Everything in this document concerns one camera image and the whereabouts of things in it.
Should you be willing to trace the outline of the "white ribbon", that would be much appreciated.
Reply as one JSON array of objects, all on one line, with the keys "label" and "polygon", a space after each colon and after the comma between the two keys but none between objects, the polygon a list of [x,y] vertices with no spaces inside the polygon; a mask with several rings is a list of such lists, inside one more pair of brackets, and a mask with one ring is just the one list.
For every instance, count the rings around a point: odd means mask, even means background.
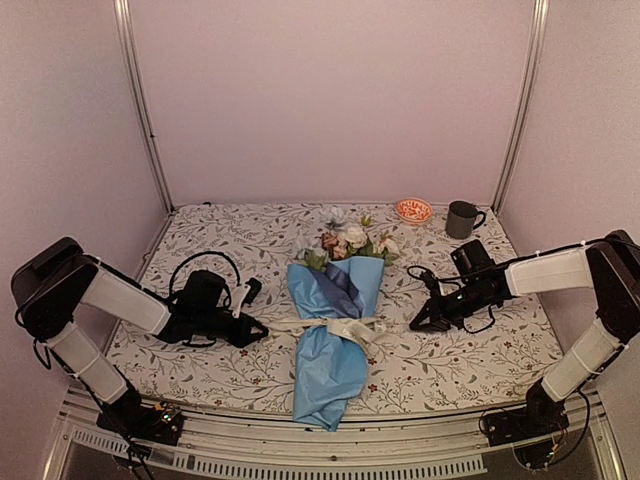
[{"label": "white ribbon", "polygon": [[366,353],[370,344],[375,344],[387,334],[386,325],[375,317],[362,318],[330,318],[319,317],[300,319],[284,317],[278,320],[265,321],[265,326],[273,332],[288,333],[298,338],[296,354],[312,358],[328,340],[321,340],[319,347],[313,347],[311,340],[302,340],[309,330],[324,328],[330,338],[341,338],[360,347]]}]

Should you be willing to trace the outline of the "dark navy tissue paper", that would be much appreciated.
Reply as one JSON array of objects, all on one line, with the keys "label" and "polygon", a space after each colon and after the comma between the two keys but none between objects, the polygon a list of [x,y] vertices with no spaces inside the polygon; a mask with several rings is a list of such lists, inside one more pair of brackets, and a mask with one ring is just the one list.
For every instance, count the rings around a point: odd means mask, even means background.
[{"label": "dark navy tissue paper", "polygon": [[360,290],[349,275],[329,264],[317,280],[319,287],[338,318],[362,318],[364,305]]}]

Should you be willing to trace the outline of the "white fake flower stems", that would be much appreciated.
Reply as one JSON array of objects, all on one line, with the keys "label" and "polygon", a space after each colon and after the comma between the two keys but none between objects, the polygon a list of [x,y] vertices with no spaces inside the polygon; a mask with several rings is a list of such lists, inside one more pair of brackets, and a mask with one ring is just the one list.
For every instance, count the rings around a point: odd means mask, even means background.
[{"label": "white fake flower stems", "polygon": [[368,228],[372,224],[370,216],[363,216],[358,224],[349,224],[338,233],[338,245],[334,253],[340,259],[354,256],[383,260],[391,266],[400,258],[400,249],[389,231],[372,236]]}]

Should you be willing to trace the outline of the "pink fake flower stems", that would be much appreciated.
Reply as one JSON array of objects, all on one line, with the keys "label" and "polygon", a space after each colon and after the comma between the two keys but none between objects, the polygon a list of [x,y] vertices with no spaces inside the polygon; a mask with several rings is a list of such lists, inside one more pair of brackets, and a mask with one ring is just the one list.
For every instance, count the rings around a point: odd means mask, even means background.
[{"label": "pink fake flower stems", "polygon": [[344,260],[351,256],[349,243],[343,233],[326,232],[320,239],[321,246],[331,261]]}]

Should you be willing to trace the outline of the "pale blue fake flower stems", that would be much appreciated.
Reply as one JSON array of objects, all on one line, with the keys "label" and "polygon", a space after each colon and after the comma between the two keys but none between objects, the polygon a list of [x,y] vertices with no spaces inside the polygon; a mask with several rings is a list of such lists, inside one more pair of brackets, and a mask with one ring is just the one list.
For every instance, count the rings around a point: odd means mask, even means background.
[{"label": "pale blue fake flower stems", "polygon": [[307,257],[329,259],[327,252],[321,246],[321,235],[326,232],[342,233],[346,228],[346,212],[339,207],[327,207],[320,212],[321,225],[309,234],[297,237],[292,248],[296,260],[305,260]]}]

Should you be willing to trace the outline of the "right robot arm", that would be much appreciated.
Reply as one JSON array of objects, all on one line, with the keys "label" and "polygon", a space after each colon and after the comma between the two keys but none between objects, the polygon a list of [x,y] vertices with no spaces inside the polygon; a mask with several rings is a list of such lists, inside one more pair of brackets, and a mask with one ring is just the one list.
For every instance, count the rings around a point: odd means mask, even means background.
[{"label": "right robot arm", "polygon": [[538,296],[561,336],[562,358],[529,387],[526,407],[518,412],[524,435],[537,436],[552,424],[566,398],[599,376],[639,333],[639,246],[623,229],[502,263],[473,240],[451,258],[461,286],[445,294],[445,279],[422,269],[417,278],[430,296],[411,330],[461,329],[482,309]]}]

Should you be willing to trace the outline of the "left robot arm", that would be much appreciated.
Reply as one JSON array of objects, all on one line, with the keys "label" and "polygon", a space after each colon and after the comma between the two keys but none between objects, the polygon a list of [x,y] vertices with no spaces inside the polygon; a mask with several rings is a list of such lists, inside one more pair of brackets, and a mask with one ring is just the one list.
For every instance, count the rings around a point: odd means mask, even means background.
[{"label": "left robot arm", "polygon": [[85,385],[128,434],[148,426],[148,412],[130,381],[78,324],[87,309],[132,325],[169,345],[208,348],[216,341],[242,349],[268,336],[244,312],[261,291],[255,278],[229,282],[206,269],[189,273],[182,287],[169,280],[162,296],[86,253],[71,237],[54,242],[21,265],[10,280],[15,320]]}]

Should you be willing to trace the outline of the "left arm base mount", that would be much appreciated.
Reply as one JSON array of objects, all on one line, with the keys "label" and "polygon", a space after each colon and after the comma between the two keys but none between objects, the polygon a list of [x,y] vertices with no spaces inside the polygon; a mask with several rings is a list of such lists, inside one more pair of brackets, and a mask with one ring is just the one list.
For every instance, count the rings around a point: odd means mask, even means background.
[{"label": "left arm base mount", "polygon": [[184,416],[167,403],[144,406],[140,398],[122,396],[114,403],[102,403],[97,426],[118,433],[123,439],[140,439],[176,446],[182,434]]}]

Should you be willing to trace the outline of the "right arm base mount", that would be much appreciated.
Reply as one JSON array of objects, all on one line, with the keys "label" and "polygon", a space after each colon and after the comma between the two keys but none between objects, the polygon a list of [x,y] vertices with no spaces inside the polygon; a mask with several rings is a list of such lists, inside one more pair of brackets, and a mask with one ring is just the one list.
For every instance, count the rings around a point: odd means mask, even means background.
[{"label": "right arm base mount", "polygon": [[492,408],[478,422],[490,446],[513,444],[546,436],[540,443],[515,449],[518,463],[529,470],[542,470],[558,463],[560,446],[569,427],[564,402],[527,400],[524,407]]}]

